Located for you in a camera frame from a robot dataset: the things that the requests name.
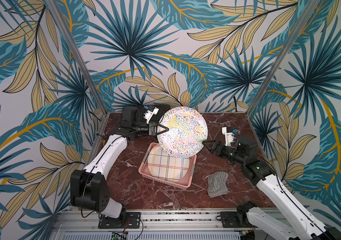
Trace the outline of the left aluminium frame post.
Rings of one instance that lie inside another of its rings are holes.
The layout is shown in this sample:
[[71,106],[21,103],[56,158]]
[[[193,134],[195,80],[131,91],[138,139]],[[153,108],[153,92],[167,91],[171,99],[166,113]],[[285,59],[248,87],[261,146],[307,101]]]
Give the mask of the left aluminium frame post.
[[90,89],[90,92],[93,94],[96,104],[98,105],[99,109],[102,112],[102,116],[104,118],[107,117],[107,110],[104,107],[104,103],[102,101],[102,99],[100,98],[97,89],[95,87],[94,81],[92,80],[92,77],[86,67],[86,64],[80,54],[79,48],[77,46],[77,44],[75,43],[75,40],[73,38],[73,35],[69,29],[69,25],[67,25],[67,23],[65,22],[65,18],[59,8],[59,5],[57,3],[57,1],[54,0],[47,0],[45,1],[46,5],[49,7],[49,9],[51,10],[53,19],[55,20],[58,28],[60,29],[63,38],[65,39],[69,51],[72,53],[74,60],[77,63],[77,66],[80,69],[80,72],[82,73],[82,75],[84,76],[84,79],[86,81],[86,83],[88,84],[88,87]]

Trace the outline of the white plaid striped plate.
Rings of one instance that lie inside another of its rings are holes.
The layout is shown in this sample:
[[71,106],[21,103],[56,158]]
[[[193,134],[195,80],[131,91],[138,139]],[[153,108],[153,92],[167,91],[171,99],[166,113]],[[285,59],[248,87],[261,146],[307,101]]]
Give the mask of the white plaid striped plate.
[[146,164],[150,174],[159,180],[176,183],[187,175],[189,158],[169,155],[160,145],[155,144],[149,151]]

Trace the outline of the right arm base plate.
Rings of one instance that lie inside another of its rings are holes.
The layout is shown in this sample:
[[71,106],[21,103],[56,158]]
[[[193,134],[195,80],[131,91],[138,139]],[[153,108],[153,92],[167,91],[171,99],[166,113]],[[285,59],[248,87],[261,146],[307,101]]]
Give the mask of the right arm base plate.
[[223,228],[250,228],[246,214],[242,212],[220,212]]

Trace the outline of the grey microfibre cloth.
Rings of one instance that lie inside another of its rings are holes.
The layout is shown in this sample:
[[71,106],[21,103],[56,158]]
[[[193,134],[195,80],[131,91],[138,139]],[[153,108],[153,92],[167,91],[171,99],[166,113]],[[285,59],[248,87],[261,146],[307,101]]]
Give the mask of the grey microfibre cloth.
[[229,174],[226,172],[215,172],[208,176],[208,195],[210,198],[226,195],[229,189],[226,185]]

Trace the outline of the yellow handled pliers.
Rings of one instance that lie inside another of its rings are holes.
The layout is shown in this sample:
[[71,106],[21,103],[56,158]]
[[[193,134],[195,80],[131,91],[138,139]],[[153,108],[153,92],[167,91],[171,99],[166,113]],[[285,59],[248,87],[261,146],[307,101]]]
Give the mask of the yellow handled pliers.
[[105,133],[102,133],[102,134],[96,134],[97,137],[100,137],[100,145],[101,146],[105,146],[107,140],[108,140],[108,136],[105,134]]

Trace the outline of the aluminium frame post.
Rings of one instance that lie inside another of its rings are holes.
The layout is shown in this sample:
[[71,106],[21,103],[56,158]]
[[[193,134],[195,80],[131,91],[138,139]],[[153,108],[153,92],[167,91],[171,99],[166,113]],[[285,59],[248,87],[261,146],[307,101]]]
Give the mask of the aluminium frame post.
[[77,63],[77,66],[80,69],[80,72],[82,73],[82,75],[84,76],[84,79],[86,81],[86,83],[88,84],[88,87],[90,89],[90,92],[93,94],[96,104],[98,105],[99,109],[102,112],[102,116],[104,118],[107,117],[107,110],[104,107],[104,103],[102,101],[102,99],[100,98],[97,89],[95,87],[94,81],[92,80],[92,77],[86,67],[86,64],[80,54],[79,48],[77,46],[77,44],[75,43],[75,40],[73,38],[73,35],[69,29],[69,25],[67,25],[67,23],[65,22],[65,18],[59,8],[59,5],[57,3],[57,1],[54,0],[47,0],[45,1],[46,5],[49,7],[49,9],[51,10],[53,19],[55,20],[58,28],[60,29],[63,38],[65,39],[69,51],[72,53],[74,60]]
[[308,4],[305,6],[303,13],[298,18],[298,22],[295,26],[293,26],[292,33],[288,35],[286,42],[283,44],[282,49],[280,50],[279,54],[277,55],[276,59],[273,62],[273,65],[271,69],[268,71],[268,74],[266,75],[264,81],[260,85],[260,88],[258,89],[257,93],[255,94],[253,101],[251,102],[247,112],[246,116],[247,119],[253,114],[255,111],[255,108],[257,106],[257,103],[262,98],[263,93],[266,91],[268,85],[272,81],[273,76],[275,75],[276,71],[280,67],[280,64],[286,57],[286,55],[289,53],[290,49],[292,48],[293,44],[297,40],[297,38],[300,36],[301,31],[304,29],[307,21],[311,17],[313,11],[315,11],[318,3],[320,1],[309,1]]

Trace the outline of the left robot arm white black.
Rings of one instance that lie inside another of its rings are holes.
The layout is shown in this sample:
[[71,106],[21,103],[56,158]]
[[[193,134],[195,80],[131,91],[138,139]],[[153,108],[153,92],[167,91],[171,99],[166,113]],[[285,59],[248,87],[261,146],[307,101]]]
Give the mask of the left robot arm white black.
[[121,120],[96,157],[70,177],[70,204],[113,219],[124,217],[123,205],[110,196],[107,177],[119,155],[139,137],[158,136],[169,129],[160,124],[170,105],[125,106]]

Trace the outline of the right aluminium frame post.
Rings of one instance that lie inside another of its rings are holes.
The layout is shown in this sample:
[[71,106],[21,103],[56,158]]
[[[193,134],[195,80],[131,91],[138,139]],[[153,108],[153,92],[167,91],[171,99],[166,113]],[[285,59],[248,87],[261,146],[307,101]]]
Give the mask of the right aluminium frame post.
[[276,59],[273,62],[273,65],[271,69],[268,71],[268,74],[266,75],[264,81],[260,85],[260,88],[258,89],[257,93],[255,94],[253,101],[251,102],[247,112],[246,116],[247,119],[253,114],[255,111],[255,108],[257,106],[257,103],[262,98],[263,93],[266,91],[268,85],[272,81],[273,76],[275,75],[276,71],[280,67],[280,64],[286,57],[286,55],[289,53],[290,49],[292,48],[293,44],[297,40],[297,38],[300,36],[301,31],[304,29],[307,21],[311,17],[313,11],[315,11],[318,3],[320,1],[309,1],[308,4],[305,6],[303,13],[298,18],[298,22],[295,26],[293,26],[292,33],[288,35],[286,42],[283,44],[282,49],[280,50],[279,54],[277,55]]

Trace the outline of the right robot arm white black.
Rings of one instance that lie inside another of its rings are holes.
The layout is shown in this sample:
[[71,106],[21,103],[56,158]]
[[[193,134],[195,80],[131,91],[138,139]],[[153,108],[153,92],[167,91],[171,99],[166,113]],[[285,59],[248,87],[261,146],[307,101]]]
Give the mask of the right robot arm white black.
[[243,175],[278,208],[288,221],[284,224],[248,202],[237,207],[243,221],[263,230],[276,240],[341,240],[341,232],[314,217],[284,186],[269,162],[259,160],[258,144],[240,136],[237,146],[220,141],[203,141],[210,153],[241,166]]

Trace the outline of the colourful squiggle pattern plate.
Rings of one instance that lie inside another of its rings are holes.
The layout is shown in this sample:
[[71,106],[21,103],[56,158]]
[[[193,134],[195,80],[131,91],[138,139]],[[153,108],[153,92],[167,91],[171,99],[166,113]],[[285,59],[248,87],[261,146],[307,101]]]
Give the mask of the colourful squiggle pattern plate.
[[160,146],[171,156],[190,158],[203,148],[208,138],[208,126],[204,117],[195,109],[176,107],[167,111],[160,124],[169,131],[157,136]]

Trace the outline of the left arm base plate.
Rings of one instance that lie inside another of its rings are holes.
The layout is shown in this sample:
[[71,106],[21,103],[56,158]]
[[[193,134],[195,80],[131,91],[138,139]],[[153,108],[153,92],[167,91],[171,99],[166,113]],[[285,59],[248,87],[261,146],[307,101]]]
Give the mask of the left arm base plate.
[[121,213],[118,218],[99,215],[99,229],[139,229],[142,227],[140,212]]

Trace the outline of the pink plastic basket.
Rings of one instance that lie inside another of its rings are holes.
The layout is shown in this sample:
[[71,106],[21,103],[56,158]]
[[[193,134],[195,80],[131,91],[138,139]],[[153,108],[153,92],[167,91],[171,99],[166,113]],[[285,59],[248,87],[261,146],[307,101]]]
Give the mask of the pink plastic basket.
[[191,186],[197,156],[176,158],[158,143],[151,143],[138,172],[142,177],[175,188],[186,190]]

